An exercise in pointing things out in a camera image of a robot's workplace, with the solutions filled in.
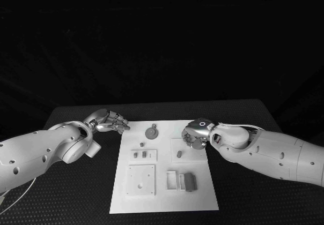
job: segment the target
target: black table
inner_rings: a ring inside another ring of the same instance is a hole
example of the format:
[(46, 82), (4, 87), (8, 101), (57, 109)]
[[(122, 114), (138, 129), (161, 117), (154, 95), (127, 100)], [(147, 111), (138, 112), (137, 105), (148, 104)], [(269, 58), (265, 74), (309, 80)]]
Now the black table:
[[(256, 99), (204, 102), (57, 107), (44, 129), (82, 119), (98, 109), (118, 112), (129, 121), (193, 120), (250, 124), (281, 129)], [(324, 188), (278, 180), (227, 162), (206, 148), (219, 211), (109, 214), (121, 136), (96, 133), (102, 149), (72, 164), (57, 162), (33, 184), (26, 196), (1, 215), (0, 224), (324, 224)], [(24, 192), (30, 182), (13, 189), (0, 211)]]

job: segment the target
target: robotic hand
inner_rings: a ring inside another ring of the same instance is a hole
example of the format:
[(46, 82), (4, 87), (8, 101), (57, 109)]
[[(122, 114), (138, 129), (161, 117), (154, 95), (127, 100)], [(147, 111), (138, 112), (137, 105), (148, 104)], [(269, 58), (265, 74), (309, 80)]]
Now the robotic hand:
[(272, 178), (324, 187), (324, 148), (292, 136), (199, 118), (183, 130), (183, 141), (197, 150), (209, 141), (229, 162)]
[(101, 109), (83, 120), (60, 123), (0, 142), (0, 193), (40, 176), (57, 161), (75, 162), (83, 153), (93, 157), (101, 146), (95, 132), (129, 130), (125, 118)]

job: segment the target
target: cable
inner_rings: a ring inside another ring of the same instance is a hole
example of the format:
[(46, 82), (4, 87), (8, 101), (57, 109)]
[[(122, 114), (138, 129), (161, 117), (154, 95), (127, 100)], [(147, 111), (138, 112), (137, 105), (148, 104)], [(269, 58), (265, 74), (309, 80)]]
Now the cable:
[(21, 196), (20, 196), (20, 198), (16, 200), (16, 202), (11, 204), (11, 206), (17, 203), (17, 201), (21, 199), (21, 197), (23, 197), (24, 194), (27, 193), (27, 191), (29, 191), (29, 189), (30, 189), (30, 187), (32, 187), (32, 185), (33, 185), (33, 183), (34, 183), (34, 180), (36, 180), (36, 178), (33, 179), (32, 184), (30, 184), (27, 190), (24, 191), (24, 193), (21, 194)]
[(10, 191), (10, 190), (7, 190), (7, 191), (3, 193), (3, 195), (0, 196), (0, 198), (8, 193), (8, 191)]
[(242, 125), (242, 124), (226, 124), (226, 123), (219, 123), (219, 126), (222, 127), (227, 127), (227, 126), (237, 126), (237, 127), (249, 127), (249, 128), (256, 128), (258, 130), (265, 130), (260, 127), (256, 127), (253, 125)]

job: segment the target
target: gray component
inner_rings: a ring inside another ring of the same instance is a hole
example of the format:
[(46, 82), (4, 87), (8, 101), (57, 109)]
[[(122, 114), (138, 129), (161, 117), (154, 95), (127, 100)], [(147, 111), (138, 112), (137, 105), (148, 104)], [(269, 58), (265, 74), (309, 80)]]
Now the gray component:
[(184, 174), (184, 187), (188, 192), (197, 190), (196, 176), (190, 172)]
[(158, 135), (158, 131), (157, 131), (155, 127), (157, 127), (157, 125), (152, 124), (151, 125), (151, 128), (148, 128), (147, 131), (145, 131), (145, 137), (150, 140), (155, 139), (157, 138), (157, 135)]
[(181, 158), (183, 152), (177, 151), (177, 157)]

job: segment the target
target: small rectangular slot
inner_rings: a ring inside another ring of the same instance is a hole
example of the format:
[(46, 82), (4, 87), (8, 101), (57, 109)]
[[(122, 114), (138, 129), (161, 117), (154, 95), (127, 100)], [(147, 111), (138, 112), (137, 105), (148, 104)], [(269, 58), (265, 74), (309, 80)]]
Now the small rectangular slot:
[(180, 191), (186, 191), (186, 186), (184, 186), (184, 175), (178, 175), (178, 182), (180, 182)]
[(167, 171), (167, 190), (168, 191), (176, 191), (177, 190), (176, 171)]

